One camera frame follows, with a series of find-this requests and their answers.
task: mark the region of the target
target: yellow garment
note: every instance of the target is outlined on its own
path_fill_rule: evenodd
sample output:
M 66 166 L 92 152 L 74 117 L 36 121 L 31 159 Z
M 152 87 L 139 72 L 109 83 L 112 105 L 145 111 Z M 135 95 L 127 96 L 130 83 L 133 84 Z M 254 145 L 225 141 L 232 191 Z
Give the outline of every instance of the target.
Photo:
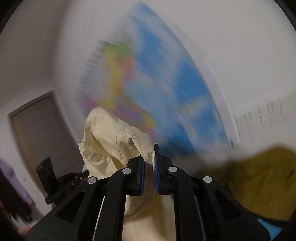
M 296 208 L 296 154 L 277 147 L 238 163 L 228 181 L 245 208 L 266 218 L 289 220 Z
M 155 192 L 155 153 L 147 134 L 97 107 L 88 115 L 78 145 L 84 168 L 98 179 L 111 176 L 141 154 L 146 162 L 144 194 L 126 198 L 123 241 L 175 240 L 173 201 Z

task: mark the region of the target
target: cream colored garment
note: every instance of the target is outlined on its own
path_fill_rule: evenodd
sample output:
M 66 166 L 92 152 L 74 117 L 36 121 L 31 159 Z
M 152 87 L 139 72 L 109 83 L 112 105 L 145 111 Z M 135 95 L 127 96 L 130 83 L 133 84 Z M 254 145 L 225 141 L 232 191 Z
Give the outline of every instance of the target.
M 97 107 L 86 119 L 79 149 L 84 169 L 98 179 L 110 177 L 141 154 L 146 162 L 144 194 L 126 198 L 123 241 L 175 240 L 173 202 L 155 192 L 154 149 L 147 134 Z

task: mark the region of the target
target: door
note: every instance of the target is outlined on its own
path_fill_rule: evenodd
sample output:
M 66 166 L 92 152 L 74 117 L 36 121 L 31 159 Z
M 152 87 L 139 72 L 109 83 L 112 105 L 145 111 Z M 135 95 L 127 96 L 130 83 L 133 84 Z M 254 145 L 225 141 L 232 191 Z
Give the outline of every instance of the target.
M 82 170 L 82 156 L 61 117 L 52 92 L 32 100 L 9 116 L 24 162 L 43 192 L 36 172 L 42 160 L 50 157 L 56 177 Z

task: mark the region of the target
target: purple shirt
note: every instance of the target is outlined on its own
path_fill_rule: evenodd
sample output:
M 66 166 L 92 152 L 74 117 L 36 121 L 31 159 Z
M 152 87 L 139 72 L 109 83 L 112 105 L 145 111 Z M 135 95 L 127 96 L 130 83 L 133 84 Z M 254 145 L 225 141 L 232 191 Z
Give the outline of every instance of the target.
M 15 171 L 13 168 L 8 165 L 5 161 L 3 161 L 0 158 L 0 170 L 3 174 L 3 176 L 9 181 L 11 186 L 15 189 L 19 197 L 29 205 L 35 204 L 34 200 L 30 196 L 30 194 L 27 192 L 27 190 L 23 187 L 23 185 L 20 183 L 20 181 L 15 176 Z

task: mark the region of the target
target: blurry map poster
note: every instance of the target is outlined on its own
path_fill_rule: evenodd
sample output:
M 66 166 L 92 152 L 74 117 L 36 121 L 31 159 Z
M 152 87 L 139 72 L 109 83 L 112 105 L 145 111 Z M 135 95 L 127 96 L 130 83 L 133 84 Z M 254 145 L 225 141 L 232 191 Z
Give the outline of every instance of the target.
M 99 41 L 79 86 L 83 113 L 102 106 L 147 133 L 163 155 L 228 148 L 225 130 L 185 48 L 145 4 L 137 3 Z

